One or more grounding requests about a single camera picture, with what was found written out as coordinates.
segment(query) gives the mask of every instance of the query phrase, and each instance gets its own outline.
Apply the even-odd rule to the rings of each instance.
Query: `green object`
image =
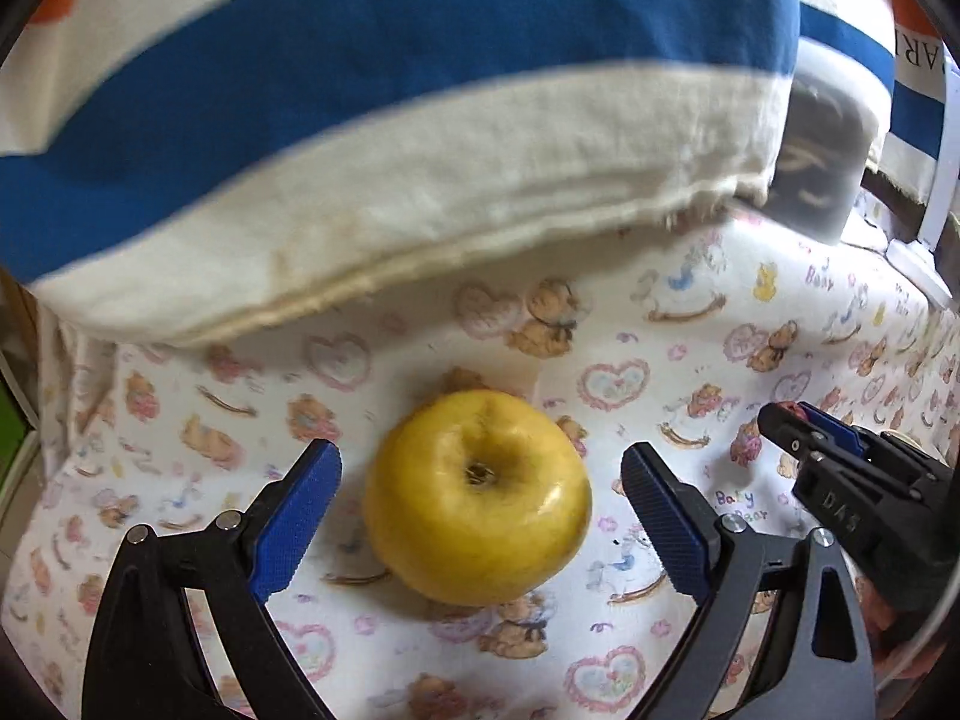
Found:
[[[27,437],[27,429],[27,420],[0,378],[0,485],[10,473],[16,451]]]

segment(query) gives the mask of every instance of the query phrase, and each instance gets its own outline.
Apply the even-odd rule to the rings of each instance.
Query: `metal pin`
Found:
[[[220,512],[214,520],[217,527],[222,531],[232,531],[243,519],[243,514],[236,509],[229,509],[227,512]]]
[[[747,521],[739,514],[724,514],[720,517],[720,524],[725,531],[731,533],[743,533],[747,530]]]
[[[146,525],[134,525],[127,531],[127,541],[131,544],[141,544],[147,541],[147,536],[150,536],[150,531]]]
[[[815,528],[813,531],[813,541],[816,541],[822,547],[832,547],[837,539],[836,536],[826,528]]]

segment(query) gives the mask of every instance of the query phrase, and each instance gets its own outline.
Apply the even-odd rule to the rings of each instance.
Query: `yellow apple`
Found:
[[[363,501],[373,551],[427,598],[512,601],[576,554],[590,519],[583,461],[550,418],[490,389],[406,418],[380,447]]]

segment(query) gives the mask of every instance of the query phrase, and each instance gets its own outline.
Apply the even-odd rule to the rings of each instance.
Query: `blue stripe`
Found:
[[[104,81],[49,151],[0,159],[0,256],[31,281],[283,148],[470,81],[628,58],[789,74],[797,1],[231,0]]]
[[[944,103],[898,83],[890,110],[890,131],[904,143],[937,159],[944,129]]]
[[[800,35],[823,43],[859,62],[873,73],[890,92],[894,91],[896,60],[870,35],[830,13],[800,3]]]

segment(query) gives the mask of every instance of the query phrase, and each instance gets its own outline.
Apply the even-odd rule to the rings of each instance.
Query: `patterned tablecloth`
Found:
[[[960,323],[870,252],[820,247],[737,214],[683,233],[625,229],[386,290],[202,352],[114,346],[47,327],[44,448],[64,459],[14,561],[2,622],[69,718],[120,539],[243,509],[312,437],[344,483],[269,608],[342,718],[625,716],[693,612],[617,478],[649,440],[718,512],[803,535],[796,463],[757,434],[769,400],[944,450]],[[593,516],[575,559],[510,604],[427,602],[371,554],[364,470],[388,429],[442,391],[494,386],[555,418],[582,455]],[[191,605],[225,703],[248,712],[203,595]],[[736,702],[769,599],[714,709]]]

